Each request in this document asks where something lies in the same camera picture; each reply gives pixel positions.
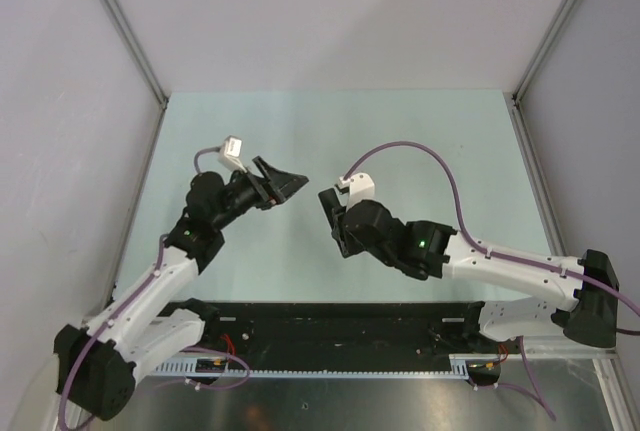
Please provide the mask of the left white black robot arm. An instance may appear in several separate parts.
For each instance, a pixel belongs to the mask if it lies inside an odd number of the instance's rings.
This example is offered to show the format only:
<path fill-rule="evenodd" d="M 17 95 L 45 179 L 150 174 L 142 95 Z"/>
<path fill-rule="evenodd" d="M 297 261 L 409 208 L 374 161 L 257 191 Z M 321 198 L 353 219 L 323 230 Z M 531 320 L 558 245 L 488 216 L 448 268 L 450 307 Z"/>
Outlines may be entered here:
<path fill-rule="evenodd" d="M 225 243 L 227 226 L 251 209 L 266 211 L 284 204 L 309 181 L 261 157 L 253 163 L 256 173 L 234 167 L 228 180 L 216 172 L 198 172 L 180 218 L 160 237 L 148 270 L 85 325 L 67 325 L 58 332 L 54 353 L 60 429 L 67 427 L 67 404 L 92 418 L 110 420 L 167 359 L 191 346 L 207 351 L 219 343 L 221 327 L 206 316 L 178 309 L 163 320 L 157 317 L 213 261 Z"/>

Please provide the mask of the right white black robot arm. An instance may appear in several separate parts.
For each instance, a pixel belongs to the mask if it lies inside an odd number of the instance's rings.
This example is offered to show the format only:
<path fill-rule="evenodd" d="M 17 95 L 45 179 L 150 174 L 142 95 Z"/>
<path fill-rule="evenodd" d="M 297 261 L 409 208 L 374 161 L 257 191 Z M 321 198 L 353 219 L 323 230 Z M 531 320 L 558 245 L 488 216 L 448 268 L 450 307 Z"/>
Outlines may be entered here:
<path fill-rule="evenodd" d="M 619 282 L 609 256 L 601 251 L 562 257 L 482 247 L 448 225 L 404 223 L 371 199 L 348 207 L 333 189 L 318 197 L 345 258 L 366 252 L 416 280 L 476 280 L 524 294 L 522 300 L 472 306 L 473 320 L 461 327 L 461 339 L 473 352 L 555 330 L 594 348 L 616 344 Z"/>

